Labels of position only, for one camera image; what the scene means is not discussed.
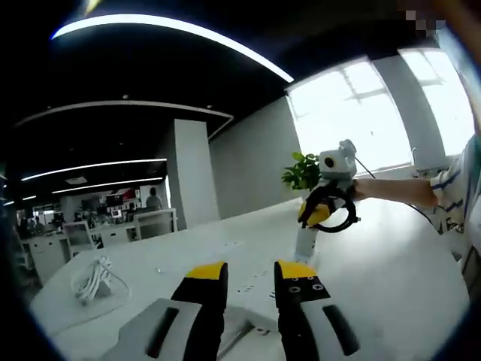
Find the window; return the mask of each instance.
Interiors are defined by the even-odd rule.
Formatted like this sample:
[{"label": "window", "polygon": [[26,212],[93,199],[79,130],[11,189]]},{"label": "window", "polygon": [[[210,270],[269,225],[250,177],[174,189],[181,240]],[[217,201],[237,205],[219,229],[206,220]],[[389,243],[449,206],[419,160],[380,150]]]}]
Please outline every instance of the window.
[{"label": "window", "polygon": [[350,139],[370,170],[411,163],[398,109],[366,58],[296,84],[289,97],[302,153],[337,149]]},{"label": "window", "polygon": [[399,50],[426,95],[447,156],[460,154],[473,136],[466,92],[449,57],[439,49]]}]

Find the potted plant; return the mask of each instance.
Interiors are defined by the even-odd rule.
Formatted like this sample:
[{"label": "potted plant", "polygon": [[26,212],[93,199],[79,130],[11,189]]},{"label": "potted plant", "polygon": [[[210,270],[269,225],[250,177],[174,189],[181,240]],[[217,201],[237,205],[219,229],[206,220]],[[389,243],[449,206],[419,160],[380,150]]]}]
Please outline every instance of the potted plant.
[{"label": "potted plant", "polygon": [[307,196],[313,190],[321,178],[319,170],[319,156],[294,152],[292,158],[297,162],[292,167],[286,167],[282,176],[283,183],[290,186],[294,191],[304,190],[303,196]]}]

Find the black ceiling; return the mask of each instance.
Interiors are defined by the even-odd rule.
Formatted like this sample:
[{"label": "black ceiling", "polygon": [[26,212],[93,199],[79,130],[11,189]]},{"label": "black ceiling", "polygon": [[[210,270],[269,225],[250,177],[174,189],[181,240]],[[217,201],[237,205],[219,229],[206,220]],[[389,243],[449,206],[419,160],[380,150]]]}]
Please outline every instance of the black ceiling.
[{"label": "black ceiling", "polygon": [[[50,108],[128,96],[209,108],[239,121],[281,97],[288,85],[221,44],[158,26],[97,26],[50,41],[62,24],[83,17],[82,3],[35,2],[17,11],[25,25],[6,39],[11,80],[2,119],[1,152],[11,182],[58,168],[157,157],[162,134],[174,118],[205,121],[209,134],[226,121],[198,112],[111,105],[13,126]],[[396,11],[395,0],[331,3],[104,0],[89,17],[152,14],[204,26],[262,54],[296,80],[363,54],[391,55],[422,38],[413,22]],[[126,167],[115,175],[137,179],[152,171],[148,166]],[[89,183],[106,183],[110,175],[103,170],[86,174]],[[32,189],[18,186],[11,192],[17,189],[20,197],[27,196],[25,192],[49,193],[58,186],[51,179],[38,178],[29,185]]]}]

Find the computer monitor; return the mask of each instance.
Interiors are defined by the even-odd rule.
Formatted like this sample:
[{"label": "computer monitor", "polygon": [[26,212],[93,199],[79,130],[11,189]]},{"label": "computer monitor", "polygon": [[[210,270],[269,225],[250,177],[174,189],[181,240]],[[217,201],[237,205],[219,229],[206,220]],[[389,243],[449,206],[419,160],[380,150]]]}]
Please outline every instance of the computer monitor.
[{"label": "computer monitor", "polygon": [[112,211],[112,218],[120,218],[121,216],[122,216],[122,211],[120,209]]}]

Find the chair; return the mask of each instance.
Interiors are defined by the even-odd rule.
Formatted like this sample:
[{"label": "chair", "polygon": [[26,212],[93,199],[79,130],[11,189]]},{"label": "chair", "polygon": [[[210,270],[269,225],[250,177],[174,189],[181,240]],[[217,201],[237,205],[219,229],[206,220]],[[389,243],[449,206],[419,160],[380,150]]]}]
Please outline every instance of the chair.
[{"label": "chair", "polygon": [[63,232],[67,236],[70,258],[83,250],[97,249],[86,221],[66,223],[63,225]]},{"label": "chair", "polygon": [[134,215],[137,239],[146,239],[177,231],[175,208]]}]

